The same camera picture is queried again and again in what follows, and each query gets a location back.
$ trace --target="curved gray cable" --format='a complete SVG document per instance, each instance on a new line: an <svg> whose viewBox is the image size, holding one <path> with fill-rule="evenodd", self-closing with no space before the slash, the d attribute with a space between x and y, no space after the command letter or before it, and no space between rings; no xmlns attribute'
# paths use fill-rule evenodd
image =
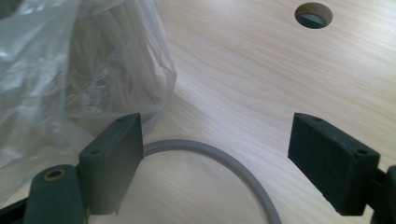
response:
<svg viewBox="0 0 396 224"><path fill-rule="evenodd" d="M262 187L262 184L260 184L256 177L254 177L254 175L241 162L234 159L232 156L228 155L227 153L221 151L218 148L212 147L204 143L178 139L164 140L147 144L145 145L143 156L147 157L158 152L169 150L193 151L204 154L211 159L218 161L219 163L230 169L239 178L241 178L244 183L253 191L260 204L262 205L262 208L267 215L269 223L281 224L279 214L277 213L269 195Z"/></svg>

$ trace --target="screw hole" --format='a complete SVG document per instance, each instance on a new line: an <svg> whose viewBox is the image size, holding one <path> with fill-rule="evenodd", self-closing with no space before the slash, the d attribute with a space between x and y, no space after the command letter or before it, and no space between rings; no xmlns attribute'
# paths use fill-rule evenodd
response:
<svg viewBox="0 0 396 224"><path fill-rule="evenodd" d="M51 170L44 174L44 180L49 181L49 182L54 181L54 180L59 179L62 176L64 176L65 173L66 173L66 170L64 170L64 169Z"/></svg>
<svg viewBox="0 0 396 224"><path fill-rule="evenodd" d="M363 149L358 149L358 153L361 155L367 155L367 151Z"/></svg>
<svg viewBox="0 0 396 224"><path fill-rule="evenodd" d="M305 3L297 7L294 17L304 27L321 29L332 22L332 11L320 3Z"/></svg>
<svg viewBox="0 0 396 224"><path fill-rule="evenodd" d="M98 155L98 154L100 154L100 152L101 152L101 150L99 150L99 149L94 149L94 150L91 151L91 154L92 154L92 155Z"/></svg>

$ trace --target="wooden table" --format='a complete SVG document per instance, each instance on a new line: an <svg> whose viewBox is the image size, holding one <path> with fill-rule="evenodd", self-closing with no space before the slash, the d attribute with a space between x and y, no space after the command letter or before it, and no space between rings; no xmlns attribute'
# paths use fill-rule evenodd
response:
<svg viewBox="0 0 396 224"><path fill-rule="evenodd" d="M332 23L294 18L302 0L171 0L175 93L145 143L182 138L240 160L283 223L369 223L341 217L287 158L293 113L326 119L396 163L396 2L320 1ZM144 159L118 217L92 223L267 223L248 188L189 152Z"/></svg>

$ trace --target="plastic wrapping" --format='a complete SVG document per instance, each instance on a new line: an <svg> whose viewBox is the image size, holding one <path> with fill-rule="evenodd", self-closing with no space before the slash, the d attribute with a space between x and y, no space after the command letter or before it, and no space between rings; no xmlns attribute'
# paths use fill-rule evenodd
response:
<svg viewBox="0 0 396 224"><path fill-rule="evenodd" d="M139 112L148 131L176 81L165 2L8 2L12 10L0 16L0 204L40 170L76 163L113 119Z"/></svg>

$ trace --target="clear plastic bag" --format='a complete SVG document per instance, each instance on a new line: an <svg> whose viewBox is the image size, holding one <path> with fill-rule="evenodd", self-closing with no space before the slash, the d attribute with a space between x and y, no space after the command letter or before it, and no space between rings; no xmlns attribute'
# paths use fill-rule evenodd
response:
<svg viewBox="0 0 396 224"><path fill-rule="evenodd" d="M0 16L0 204L43 168L76 163L113 119L139 112L144 132L152 128L176 81L165 5L24 0L7 7L14 11Z"/></svg>

